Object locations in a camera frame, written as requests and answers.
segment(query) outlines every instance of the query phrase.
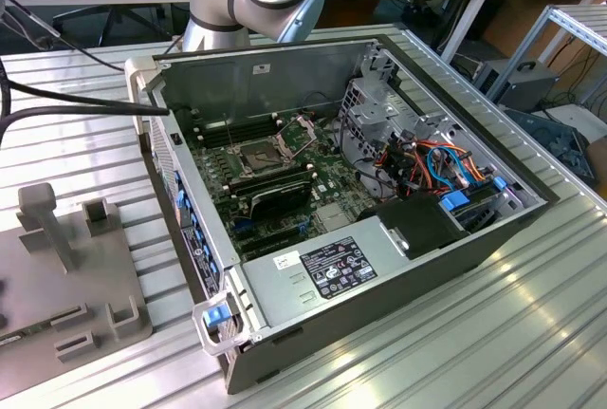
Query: warning label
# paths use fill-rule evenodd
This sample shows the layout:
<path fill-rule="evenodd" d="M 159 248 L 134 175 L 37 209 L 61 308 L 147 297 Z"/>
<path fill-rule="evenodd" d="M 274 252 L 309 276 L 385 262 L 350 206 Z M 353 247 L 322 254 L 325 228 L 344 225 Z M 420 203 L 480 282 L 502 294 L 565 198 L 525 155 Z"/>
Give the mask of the warning label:
<path fill-rule="evenodd" d="M 327 300 L 377 276 L 351 236 L 300 258 L 321 297 Z"/>

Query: chair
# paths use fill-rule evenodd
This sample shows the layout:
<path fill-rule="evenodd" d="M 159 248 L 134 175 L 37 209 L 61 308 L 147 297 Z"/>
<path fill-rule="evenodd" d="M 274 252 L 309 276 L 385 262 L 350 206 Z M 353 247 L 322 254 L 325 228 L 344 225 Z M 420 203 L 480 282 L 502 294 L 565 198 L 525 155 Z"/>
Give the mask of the chair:
<path fill-rule="evenodd" d="M 103 26 L 103 30 L 101 31 L 101 36 L 99 38 L 98 46 L 104 46 L 107 41 L 110 31 L 115 23 L 122 23 L 122 18 L 128 18 L 133 20 L 134 22 L 139 23 L 143 27 L 148 28 L 154 33 L 162 36 L 167 41 L 170 41 L 172 35 L 170 32 L 164 30 L 164 28 L 159 27 L 158 25 L 146 20 L 141 17 L 137 13 L 133 12 L 133 9 L 142 9 L 142 8 L 154 8 L 156 10 L 156 16 L 158 20 L 162 20 L 166 18 L 164 9 L 161 5 L 150 5 L 150 4 L 141 4 L 141 5 L 123 5 L 123 4 L 112 4 L 112 5 L 101 5 L 101 6 L 93 6 L 90 8 L 72 10 L 70 12 L 62 13 L 60 15 L 56 15 L 53 17 L 52 26 L 57 29 L 59 32 L 63 32 L 64 22 L 72 20 L 74 18 L 86 17 L 89 15 L 99 15 L 100 13 L 107 12 L 107 18 L 105 19 L 105 25 Z"/>

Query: sticker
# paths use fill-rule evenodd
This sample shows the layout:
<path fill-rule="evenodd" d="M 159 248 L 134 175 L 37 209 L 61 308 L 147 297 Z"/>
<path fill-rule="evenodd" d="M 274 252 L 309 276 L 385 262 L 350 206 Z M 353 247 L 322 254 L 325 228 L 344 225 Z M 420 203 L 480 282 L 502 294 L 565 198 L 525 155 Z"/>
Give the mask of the sticker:
<path fill-rule="evenodd" d="M 217 272 L 217 266 L 214 263 L 212 264 L 211 254 L 204 253 L 204 249 L 207 249 L 207 245 L 202 245 L 201 247 L 197 232 L 198 231 L 193 227 L 181 230 L 181 234 L 186 242 L 188 251 L 192 255 L 192 260 L 196 265 L 196 270 L 202 280 L 202 284 L 204 284 L 209 295 L 213 296 L 219 291 L 219 273 Z"/>
<path fill-rule="evenodd" d="M 8 338 L 5 338 L 4 340 L 0 341 L 0 346 L 14 343 L 15 341 L 19 341 L 21 338 L 23 338 L 23 336 L 21 335 L 9 336 Z"/>
<path fill-rule="evenodd" d="M 300 263 L 300 254 L 297 251 L 287 252 L 286 254 L 274 257 L 274 264 L 278 270 L 288 269 Z"/>
<path fill-rule="evenodd" d="M 303 254 L 300 259 L 319 294 L 327 300 L 377 276 L 351 236 Z"/>
<path fill-rule="evenodd" d="M 254 65 L 253 75 L 269 74 L 270 65 Z"/>

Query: aluminum table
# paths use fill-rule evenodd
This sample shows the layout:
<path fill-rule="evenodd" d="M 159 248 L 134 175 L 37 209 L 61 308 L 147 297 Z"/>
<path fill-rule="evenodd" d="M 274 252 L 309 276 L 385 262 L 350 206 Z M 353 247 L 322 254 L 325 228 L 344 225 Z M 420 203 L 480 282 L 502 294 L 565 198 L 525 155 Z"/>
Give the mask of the aluminum table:
<path fill-rule="evenodd" d="M 565 34 L 575 36 L 588 46 L 592 47 L 603 56 L 607 56 L 607 6 L 595 4 L 590 6 L 547 6 L 533 27 L 518 46 L 506 68 L 500 73 L 489 91 L 487 97 L 495 100 L 514 69 L 517 68 L 527 51 L 540 37 L 548 23 L 556 23 L 560 28 L 557 36 L 548 44 L 538 58 L 541 63 L 546 63 L 552 52 L 557 48 Z M 581 103 L 585 103 L 600 86 L 607 81 L 604 76 L 593 88 L 587 91 Z"/>
<path fill-rule="evenodd" d="M 603 407 L 607 398 L 607 205 L 445 65 L 393 26 L 315 31 L 311 39 L 385 33 L 550 186 L 561 202 L 479 268 L 229 396 L 202 350 L 192 297 L 138 151 L 132 119 L 19 121 L 0 151 L 0 225 L 19 186 L 50 180 L 60 207 L 97 195 L 120 205 L 155 333 L 42 383 L 0 407 Z M 268 42 L 257 38 L 254 44 Z M 166 44 L 97 50 L 110 62 Z M 15 81 L 126 99 L 124 79 L 78 54 L 4 59 Z M 402 87 L 427 111 L 412 82 Z M 15 93 L 15 109 L 48 103 Z"/>

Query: motherboard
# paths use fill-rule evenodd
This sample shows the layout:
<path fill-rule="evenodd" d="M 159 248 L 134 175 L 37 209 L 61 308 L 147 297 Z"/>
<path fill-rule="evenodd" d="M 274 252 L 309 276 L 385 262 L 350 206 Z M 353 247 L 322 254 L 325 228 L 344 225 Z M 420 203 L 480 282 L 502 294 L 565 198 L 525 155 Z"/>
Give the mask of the motherboard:
<path fill-rule="evenodd" d="M 244 260 L 331 232 L 378 204 L 337 146 L 334 120 L 272 114 L 194 128 L 188 144 Z"/>

